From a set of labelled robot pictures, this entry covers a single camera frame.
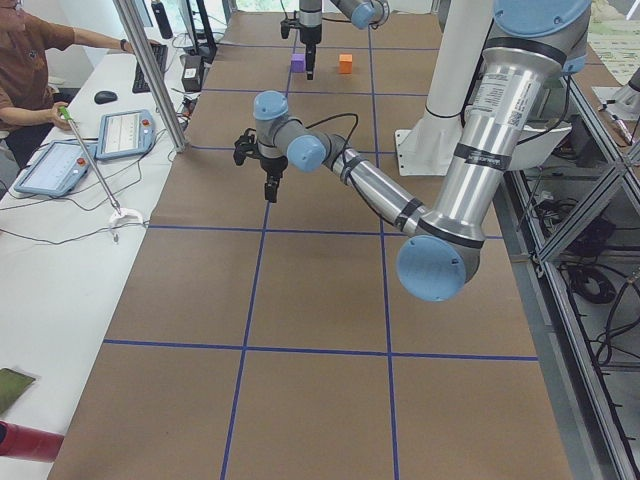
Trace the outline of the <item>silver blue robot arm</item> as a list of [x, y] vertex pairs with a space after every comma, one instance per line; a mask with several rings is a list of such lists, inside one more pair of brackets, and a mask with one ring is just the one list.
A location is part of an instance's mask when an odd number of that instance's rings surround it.
[[[357, 29], [374, 29], [383, 25], [390, 14], [387, 1], [345, 0], [332, 4]], [[306, 78], [314, 79], [316, 49], [322, 41], [323, 2], [304, 0], [299, 2], [295, 26], [300, 31], [301, 42], [305, 46]]]
[[543, 83], [584, 65], [588, 1], [496, 1], [483, 45], [486, 70], [433, 208], [391, 180], [338, 135], [306, 128], [277, 91], [254, 100], [258, 151], [304, 172], [326, 166], [408, 239], [397, 276], [425, 301], [454, 297], [476, 273], [482, 222]]

